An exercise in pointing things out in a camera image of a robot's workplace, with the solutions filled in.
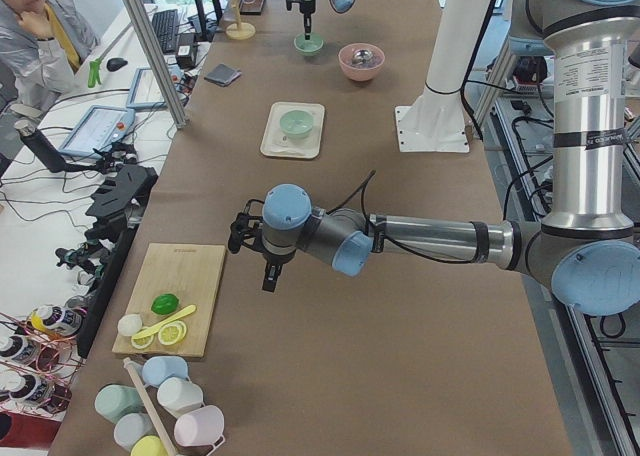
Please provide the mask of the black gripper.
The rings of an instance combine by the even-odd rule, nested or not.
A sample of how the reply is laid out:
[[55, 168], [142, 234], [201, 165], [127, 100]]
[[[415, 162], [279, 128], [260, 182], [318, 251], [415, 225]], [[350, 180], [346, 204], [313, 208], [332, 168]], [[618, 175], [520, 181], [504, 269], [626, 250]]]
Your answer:
[[230, 225], [230, 235], [227, 248], [232, 254], [237, 254], [242, 247], [257, 252], [266, 261], [263, 291], [274, 291], [283, 266], [290, 262], [290, 253], [276, 253], [269, 249], [263, 241], [262, 219], [247, 212], [239, 212]]
[[316, 10], [316, 0], [285, 0], [287, 11], [291, 11], [297, 4], [303, 16], [304, 38], [309, 39], [312, 33], [312, 15]]

